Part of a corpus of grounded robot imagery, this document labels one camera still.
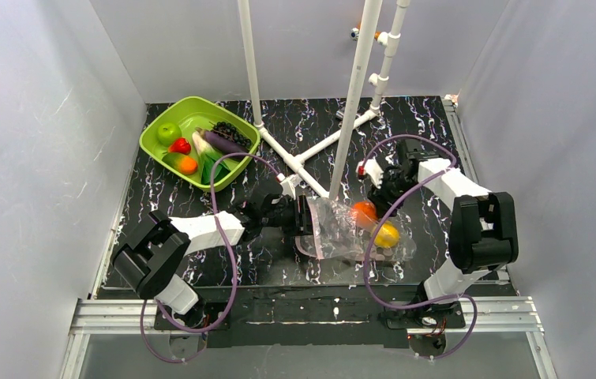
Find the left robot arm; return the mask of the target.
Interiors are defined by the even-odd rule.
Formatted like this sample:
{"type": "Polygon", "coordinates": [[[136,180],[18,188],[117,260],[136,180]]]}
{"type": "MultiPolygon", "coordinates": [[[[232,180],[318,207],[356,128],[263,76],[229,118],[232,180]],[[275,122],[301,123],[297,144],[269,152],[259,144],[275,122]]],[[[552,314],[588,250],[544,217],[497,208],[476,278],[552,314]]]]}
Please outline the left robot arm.
{"type": "Polygon", "coordinates": [[[307,197],[253,195],[227,211],[191,218],[150,212],[111,254],[111,265],[138,298],[155,299],[185,315],[199,297],[176,273],[183,257],[252,240],[266,227],[279,228],[287,237],[312,235],[313,217],[307,197]]]}

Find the fake dark grapes bunch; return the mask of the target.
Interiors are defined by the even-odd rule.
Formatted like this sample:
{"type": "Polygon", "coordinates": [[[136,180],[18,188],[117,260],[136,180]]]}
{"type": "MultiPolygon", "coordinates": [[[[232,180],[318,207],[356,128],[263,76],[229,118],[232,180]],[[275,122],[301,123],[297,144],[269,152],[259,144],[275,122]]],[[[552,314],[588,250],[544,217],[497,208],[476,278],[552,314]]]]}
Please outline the fake dark grapes bunch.
{"type": "Polygon", "coordinates": [[[230,142],[234,142],[243,148],[249,150],[252,141],[243,135],[235,126],[229,122],[221,121],[212,124],[212,132],[230,142]]]}

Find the fake orange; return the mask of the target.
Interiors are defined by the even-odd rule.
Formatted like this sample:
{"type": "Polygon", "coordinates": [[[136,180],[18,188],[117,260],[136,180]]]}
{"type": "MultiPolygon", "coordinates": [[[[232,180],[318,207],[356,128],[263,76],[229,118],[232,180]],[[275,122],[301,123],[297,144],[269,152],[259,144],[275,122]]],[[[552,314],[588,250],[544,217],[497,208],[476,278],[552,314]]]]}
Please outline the fake orange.
{"type": "Polygon", "coordinates": [[[351,207],[351,217],[356,227],[372,231],[378,221],[375,205],[371,201],[359,201],[351,207]]]}

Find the white PVC pipe frame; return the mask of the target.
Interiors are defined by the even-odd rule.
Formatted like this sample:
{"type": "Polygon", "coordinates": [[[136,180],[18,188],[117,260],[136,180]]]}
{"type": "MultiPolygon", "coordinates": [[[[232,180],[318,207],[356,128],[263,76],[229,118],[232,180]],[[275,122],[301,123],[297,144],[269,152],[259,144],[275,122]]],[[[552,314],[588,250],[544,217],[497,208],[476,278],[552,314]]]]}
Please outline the white PVC pipe frame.
{"type": "Polygon", "coordinates": [[[358,39],[350,82],[348,85],[342,125],[339,130],[310,147],[307,151],[294,156],[290,154],[264,126],[253,45],[250,6],[248,1],[238,2],[238,14],[241,23],[242,43],[253,111],[253,125],[258,130],[262,140],[279,155],[283,162],[293,171],[293,174],[297,174],[302,179],[301,182],[304,182],[320,197],[328,197],[332,200],[335,200],[338,197],[352,133],[359,126],[373,120],[380,113],[380,102],[388,85],[389,71],[392,67],[392,60],[397,52],[399,40],[401,38],[401,29],[409,6],[409,1],[397,1],[395,3],[395,15],[391,30],[389,32],[378,33],[377,24],[382,2],[365,2],[361,25],[358,28],[358,39]],[[384,60],[380,72],[373,76],[372,85],[375,87],[375,92],[369,105],[369,109],[364,111],[362,115],[358,117],[356,114],[362,97],[362,88],[367,79],[367,68],[373,44],[375,42],[384,46],[384,60]],[[330,179],[330,185],[328,188],[324,188],[317,179],[305,169],[305,162],[334,143],[337,144],[334,168],[330,179]]]}

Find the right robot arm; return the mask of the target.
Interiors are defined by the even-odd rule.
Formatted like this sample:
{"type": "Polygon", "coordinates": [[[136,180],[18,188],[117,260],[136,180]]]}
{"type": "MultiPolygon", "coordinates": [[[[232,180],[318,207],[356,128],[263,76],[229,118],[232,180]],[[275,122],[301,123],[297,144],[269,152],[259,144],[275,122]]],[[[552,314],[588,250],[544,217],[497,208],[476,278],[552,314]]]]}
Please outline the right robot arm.
{"type": "Polygon", "coordinates": [[[414,310],[456,302],[483,276],[516,261],[519,244],[512,196],[480,186],[457,169],[456,164],[456,157],[445,147],[413,134],[382,140],[358,164],[358,177],[369,177],[384,199],[393,200],[380,223],[421,188],[432,191],[451,212],[448,258],[422,283],[417,299],[399,305],[373,295],[382,306],[414,310]],[[377,149],[391,141],[398,143],[401,172],[396,175],[384,173],[377,163],[370,161],[377,149]]]}

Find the clear zip top bag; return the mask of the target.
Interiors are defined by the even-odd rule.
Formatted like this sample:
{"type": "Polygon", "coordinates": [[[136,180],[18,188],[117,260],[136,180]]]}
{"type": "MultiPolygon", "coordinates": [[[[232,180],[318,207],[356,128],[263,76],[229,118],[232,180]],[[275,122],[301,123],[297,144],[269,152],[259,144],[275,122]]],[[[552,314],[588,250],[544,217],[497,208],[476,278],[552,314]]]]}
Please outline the clear zip top bag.
{"type": "Polygon", "coordinates": [[[295,239],[300,253],[324,259],[349,259],[362,261],[368,246],[372,246],[369,259],[375,261],[409,261],[417,246],[410,234],[390,221],[399,231],[399,243],[391,249],[374,245],[374,238],[380,229],[379,221],[372,231],[356,227],[351,217],[351,207],[326,197],[309,199],[314,218],[314,233],[295,239]]]}

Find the green plastic tray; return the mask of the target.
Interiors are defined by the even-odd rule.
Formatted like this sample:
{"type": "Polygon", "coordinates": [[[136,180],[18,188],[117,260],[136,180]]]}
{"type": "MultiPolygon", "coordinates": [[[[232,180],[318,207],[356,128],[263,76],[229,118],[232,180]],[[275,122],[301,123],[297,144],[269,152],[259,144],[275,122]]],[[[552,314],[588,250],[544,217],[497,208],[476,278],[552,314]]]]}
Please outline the green plastic tray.
{"type": "Polygon", "coordinates": [[[140,147],[160,165],[203,191],[229,185],[261,142],[258,130],[236,114],[197,96],[169,106],[150,122],[140,147]]]}

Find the fake bok choy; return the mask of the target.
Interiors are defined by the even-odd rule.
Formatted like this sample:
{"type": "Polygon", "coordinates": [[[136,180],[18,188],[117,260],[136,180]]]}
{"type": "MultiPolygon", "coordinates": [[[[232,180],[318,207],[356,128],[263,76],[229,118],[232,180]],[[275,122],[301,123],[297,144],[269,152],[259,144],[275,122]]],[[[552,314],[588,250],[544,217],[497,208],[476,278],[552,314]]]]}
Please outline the fake bok choy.
{"type": "Polygon", "coordinates": [[[198,163],[201,168],[201,183],[203,185],[209,186],[211,182],[217,182],[231,172],[225,161],[214,167],[214,163],[223,154],[213,148],[196,130],[192,134],[192,139],[193,146],[198,155],[198,163]]]}

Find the fake purple eggplant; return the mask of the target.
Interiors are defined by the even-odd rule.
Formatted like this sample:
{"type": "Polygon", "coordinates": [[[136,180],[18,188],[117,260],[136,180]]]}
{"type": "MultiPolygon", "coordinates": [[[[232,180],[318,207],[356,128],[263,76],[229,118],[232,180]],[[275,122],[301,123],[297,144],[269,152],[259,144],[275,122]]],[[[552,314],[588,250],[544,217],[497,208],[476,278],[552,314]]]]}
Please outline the fake purple eggplant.
{"type": "Polygon", "coordinates": [[[211,130],[206,130],[202,128],[196,128],[197,133],[205,139],[213,148],[219,150],[223,154],[231,154],[231,153],[246,153],[247,150],[244,149],[240,144],[229,141],[226,138],[219,136],[218,134],[212,132],[211,130]]]}

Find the fake red tomato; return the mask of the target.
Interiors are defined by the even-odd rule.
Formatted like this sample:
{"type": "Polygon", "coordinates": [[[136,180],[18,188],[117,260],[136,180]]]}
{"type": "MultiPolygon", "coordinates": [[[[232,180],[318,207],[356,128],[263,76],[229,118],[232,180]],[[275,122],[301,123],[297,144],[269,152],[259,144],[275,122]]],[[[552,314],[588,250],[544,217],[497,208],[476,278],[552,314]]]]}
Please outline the fake red tomato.
{"type": "Polygon", "coordinates": [[[189,155],[191,153],[191,144],[184,137],[177,138],[169,147],[169,153],[180,153],[189,155]]]}

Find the fake yellow pear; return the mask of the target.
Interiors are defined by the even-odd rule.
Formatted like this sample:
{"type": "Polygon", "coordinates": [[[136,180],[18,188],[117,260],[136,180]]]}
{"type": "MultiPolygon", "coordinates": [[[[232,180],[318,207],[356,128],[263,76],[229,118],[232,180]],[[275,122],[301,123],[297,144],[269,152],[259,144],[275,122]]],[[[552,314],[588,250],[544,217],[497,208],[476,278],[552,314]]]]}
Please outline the fake yellow pear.
{"type": "Polygon", "coordinates": [[[400,233],[398,229],[390,221],[386,221],[380,226],[373,243],[379,248],[391,249],[399,243],[399,240],[400,233]]]}

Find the fake green apple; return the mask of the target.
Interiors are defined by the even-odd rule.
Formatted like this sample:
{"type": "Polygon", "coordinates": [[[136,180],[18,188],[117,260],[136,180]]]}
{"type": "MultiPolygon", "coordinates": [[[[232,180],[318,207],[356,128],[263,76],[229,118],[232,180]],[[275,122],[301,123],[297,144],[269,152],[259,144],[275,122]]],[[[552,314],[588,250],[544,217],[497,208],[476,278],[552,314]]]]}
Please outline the fake green apple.
{"type": "Polygon", "coordinates": [[[164,147],[170,147],[177,139],[182,138],[180,127],[173,122],[165,122],[157,127],[157,141],[164,147]]]}

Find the fake mango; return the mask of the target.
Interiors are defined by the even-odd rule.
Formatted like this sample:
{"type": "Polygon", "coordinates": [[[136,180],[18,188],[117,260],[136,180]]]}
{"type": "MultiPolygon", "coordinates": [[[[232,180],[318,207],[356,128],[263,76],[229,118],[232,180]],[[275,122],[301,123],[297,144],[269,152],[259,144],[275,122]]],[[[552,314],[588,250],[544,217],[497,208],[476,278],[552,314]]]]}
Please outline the fake mango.
{"type": "Polygon", "coordinates": [[[183,153],[168,152],[162,158],[162,162],[182,175],[191,175],[198,171],[197,161],[183,153]]]}

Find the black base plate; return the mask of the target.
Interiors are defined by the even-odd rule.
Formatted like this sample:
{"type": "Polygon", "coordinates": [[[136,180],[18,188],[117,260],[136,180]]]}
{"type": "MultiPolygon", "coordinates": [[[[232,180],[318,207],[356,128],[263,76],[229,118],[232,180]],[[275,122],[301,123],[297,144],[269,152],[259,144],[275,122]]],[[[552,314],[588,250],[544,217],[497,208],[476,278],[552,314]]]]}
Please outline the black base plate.
{"type": "Polygon", "coordinates": [[[363,286],[241,286],[209,348],[381,345],[403,348],[410,334],[443,337],[466,329],[461,305],[393,310],[363,286]]]}

